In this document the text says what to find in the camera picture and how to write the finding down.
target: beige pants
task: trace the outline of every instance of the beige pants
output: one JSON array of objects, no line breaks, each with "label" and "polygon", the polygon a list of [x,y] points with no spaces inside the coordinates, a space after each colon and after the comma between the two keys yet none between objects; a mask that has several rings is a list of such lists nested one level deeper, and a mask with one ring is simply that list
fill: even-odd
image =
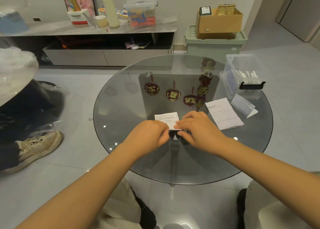
[{"label": "beige pants", "polygon": [[260,184],[251,181],[245,202],[246,229],[311,229]]},{"label": "beige pants", "polygon": [[91,229],[142,229],[141,208],[125,179],[118,184]]}]

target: person's left hand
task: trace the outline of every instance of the person's left hand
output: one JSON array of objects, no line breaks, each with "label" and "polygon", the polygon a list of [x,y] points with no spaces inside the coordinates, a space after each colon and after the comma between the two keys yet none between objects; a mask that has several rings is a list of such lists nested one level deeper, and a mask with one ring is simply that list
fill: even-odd
[{"label": "person's left hand", "polygon": [[169,140],[169,127],[158,120],[145,120],[138,124],[122,142],[138,157],[154,151]]}]

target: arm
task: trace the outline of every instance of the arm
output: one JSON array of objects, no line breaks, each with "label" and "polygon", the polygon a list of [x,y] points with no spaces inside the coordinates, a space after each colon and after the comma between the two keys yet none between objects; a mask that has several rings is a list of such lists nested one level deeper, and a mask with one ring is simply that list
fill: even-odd
[{"label": "arm", "polygon": [[89,228],[134,162],[166,143],[168,131],[168,126],[160,121],[140,123],[110,155],[46,202],[17,229]]},{"label": "arm", "polygon": [[228,138],[203,112],[192,111],[176,129],[200,150],[231,163],[250,176],[313,228],[320,228],[320,178]]}]

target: forearm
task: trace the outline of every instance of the forearm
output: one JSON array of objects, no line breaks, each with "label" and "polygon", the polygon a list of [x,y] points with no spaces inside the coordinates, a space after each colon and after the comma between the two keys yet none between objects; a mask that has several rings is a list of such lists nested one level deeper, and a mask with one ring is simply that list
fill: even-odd
[{"label": "forearm", "polygon": [[136,159],[130,149],[119,145],[98,165],[50,199],[17,228],[88,228]]},{"label": "forearm", "polygon": [[320,178],[229,139],[219,156],[243,171],[314,228],[320,228]]}]

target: green storage bin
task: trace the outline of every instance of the green storage bin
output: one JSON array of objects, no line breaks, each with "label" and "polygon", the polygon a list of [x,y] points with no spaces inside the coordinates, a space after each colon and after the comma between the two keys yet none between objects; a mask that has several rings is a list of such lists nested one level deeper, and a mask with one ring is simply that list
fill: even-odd
[{"label": "green storage bin", "polygon": [[195,28],[195,25],[189,26],[186,31],[186,53],[209,57],[223,63],[226,62],[227,54],[240,53],[248,40],[243,31],[237,33],[235,39],[198,39]]}]

